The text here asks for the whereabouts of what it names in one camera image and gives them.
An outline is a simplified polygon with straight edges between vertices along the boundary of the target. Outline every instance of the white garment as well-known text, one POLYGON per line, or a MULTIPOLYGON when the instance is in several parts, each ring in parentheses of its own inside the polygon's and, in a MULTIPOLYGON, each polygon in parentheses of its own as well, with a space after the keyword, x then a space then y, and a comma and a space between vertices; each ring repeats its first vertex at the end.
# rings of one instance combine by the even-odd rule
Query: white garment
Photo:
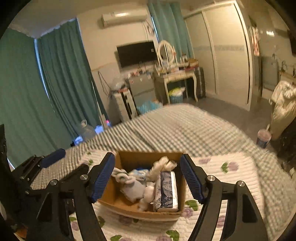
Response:
POLYGON ((296 88, 286 81, 280 81, 269 103, 275 104, 270 128, 272 140, 276 140, 296 117, 296 88))
POLYGON ((169 161, 167 156, 163 156, 159 161, 153 163, 153 167, 146 174, 146 181, 156 182, 160 172, 170 172, 177 166, 174 161, 169 161))

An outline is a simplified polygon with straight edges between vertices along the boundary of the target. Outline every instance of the air conditioner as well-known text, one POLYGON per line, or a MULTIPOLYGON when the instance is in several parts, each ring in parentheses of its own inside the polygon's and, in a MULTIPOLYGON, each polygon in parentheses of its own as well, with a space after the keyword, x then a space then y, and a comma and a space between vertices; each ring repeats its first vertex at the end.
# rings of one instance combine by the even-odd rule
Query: air conditioner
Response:
POLYGON ((131 23, 131 22, 142 22, 147 19, 147 10, 135 9, 122 12, 112 12, 102 15, 102 22, 104 27, 109 27, 112 25, 131 23))

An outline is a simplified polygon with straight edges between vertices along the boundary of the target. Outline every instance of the teal curtain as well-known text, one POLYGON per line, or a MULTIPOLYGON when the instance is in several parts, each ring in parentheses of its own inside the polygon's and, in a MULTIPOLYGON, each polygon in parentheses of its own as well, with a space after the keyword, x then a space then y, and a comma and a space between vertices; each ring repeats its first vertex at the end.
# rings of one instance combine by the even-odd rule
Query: teal curtain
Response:
POLYGON ((166 40, 175 47, 177 59, 182 52, 193 57, 188 29, 183 19, 179 3, 149 2, 148 8, 153 18, 158 40, 166 40))
POLYGON ((45 93, 34 39, 7 29, 0 40, 0 124, 16 167, 30 156, 67 149, 72 139, 45 93))
POLYGON ((94 128, 100 125, 97 101, 106 118, 107 114, 91 74, 77 20, 42 36, 37 45, 49 98, 71 137, 80 134, 84 119, 94 128))

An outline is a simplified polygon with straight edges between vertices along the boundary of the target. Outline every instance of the wardrobe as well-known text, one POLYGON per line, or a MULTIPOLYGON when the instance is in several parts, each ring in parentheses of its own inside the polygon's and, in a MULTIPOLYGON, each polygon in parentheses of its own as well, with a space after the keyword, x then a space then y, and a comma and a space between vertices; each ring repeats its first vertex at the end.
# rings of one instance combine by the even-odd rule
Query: wardrobe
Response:
POLYGON ((260 95, 249 16, 236 1, 184 17, 194 57, 204 69, 206 95, 250 110, 260 95))

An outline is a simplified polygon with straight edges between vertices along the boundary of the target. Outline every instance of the purple flower pattern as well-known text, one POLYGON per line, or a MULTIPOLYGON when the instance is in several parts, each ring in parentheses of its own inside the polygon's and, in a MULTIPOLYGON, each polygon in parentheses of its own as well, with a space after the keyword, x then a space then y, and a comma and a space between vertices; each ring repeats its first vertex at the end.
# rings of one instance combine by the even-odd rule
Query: purple flower pattern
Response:
POLYGON ((259 197, 256 195, 254 195, 254 194, 252 194, 252 196, 253 196, 253 198, 254 198, 254 201, 256 201, 256 200, 258 200, 259 199, 259 197))
POLYGON ((198 162, 199 164, 207 164, 210 160, 211 158, 203 158, 203 159, 200 159, 198 162))
POLYGON ((79 226, 78 226, 77 221, 71 222, 71 228, 75 231, 79 231, 79 226))
POLYGON ((232 161, 228 164, 228 169, 229 171, 236 172, 239 169, 239 165, 235 161, 232 161))
POLYGON ((193 211, 190 207, 185 207, 181 216, 184 217, 184 218, 189 218, 191 217, 193 214, 193 211))
POLYGON ((123 215, 119 215, 119 222, 125 226, 130 226, 131 223, 133 222, 133 219, 129 217, 125 217, 123 215))
POLYGON ((225 215, 220 215, 217 222, 217 228, 222 228, 225 222, 225 215))
POLYGON ((172 241, 172 239, 168 236, 159 236, 156 238, 156 241, 172 241))

